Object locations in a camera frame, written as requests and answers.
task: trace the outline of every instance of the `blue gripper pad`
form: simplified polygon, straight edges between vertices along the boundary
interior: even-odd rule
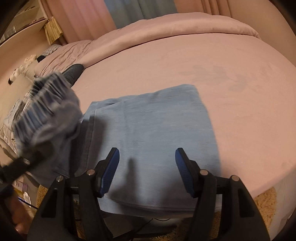
[[[185,155],[187,158],[185,152],[183,151],[182,148],[178,148],[175,152],[175,160],[177,167],[179,169],[181,178],[183,180],[183,184],[185,186],[186,191],[191,195],[191,197],[195,198],[195,191],[193,188],[193,177],[188,169],[187,163],[183,156],[181,155],[181,152]]]
[[[102,175],[101,178],[101,188],[99,190],[100,195],[103,197],[105,193],[107,193],[109,191],[109,188],[111,186],[114,174],[116,172],[118,163],[119,163],[119,150],[117,148],[112,148],[110,153],[112,154],[110,158],[110,161],[105,169],[105,172]]]

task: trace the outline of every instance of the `metal screw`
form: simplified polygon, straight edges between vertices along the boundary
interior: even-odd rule
[[[209,172],[207,170],[205,170],[205,169],[201,169],[200,174],[203,175],[203,176],[206,176],[206,175],[209,174]]]
[[[235,182],[238,182],[239,181],[239,177],[237,175],[233,175],[231,178]]]
[[[91,175],[93,175],[95,172],[96,172],[96,171],[95,171],[94,169],[89,169],[89,170],[87,170],[86,174],[89,175],[89,176],[91,176]]]
[[[24,159],[24,163],[25,163],[26,165],[28,165],[28,166],[31,164],[30,161],[27,160],[27,159]]]
[[[56,178],[56,180],[57,180],[58,182],[61,182],[63,179],[64,179],[63,176],[58,176],[58,177]]]

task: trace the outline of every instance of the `folded towel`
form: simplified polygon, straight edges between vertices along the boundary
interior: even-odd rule
[[[186,193],[175,150],[220,174],[217,143],[205,106],[193,85],[93,102],[75,140],[76,175],[94,168],[112,147],[120,162],[102,210],[135,216],[191,216],[196,199]]]

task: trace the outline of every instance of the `bed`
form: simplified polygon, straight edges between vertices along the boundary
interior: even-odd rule
[[[32,81],[25,75],[19,75],[16,80],[0,97],[0,145],[10,158],[17,157],[14,134],[4,124],[4,120],[18,100],[23,100],[31,89]]]
[[[205,13],[140,20],[59,48],[35,73],[76,63],[85,67],[72,87],[83,113],[92,101],[195,85],[213,125],[222,176],[240,176],[253,197],[295,168],[296,68],[244,23]]]

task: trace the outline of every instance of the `pink curtain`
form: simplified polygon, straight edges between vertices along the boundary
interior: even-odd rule
[[[41,0],[41,2],[48,17],[54,16],[63,30],[61,42],[93,40],[116,29],[104,0]]]

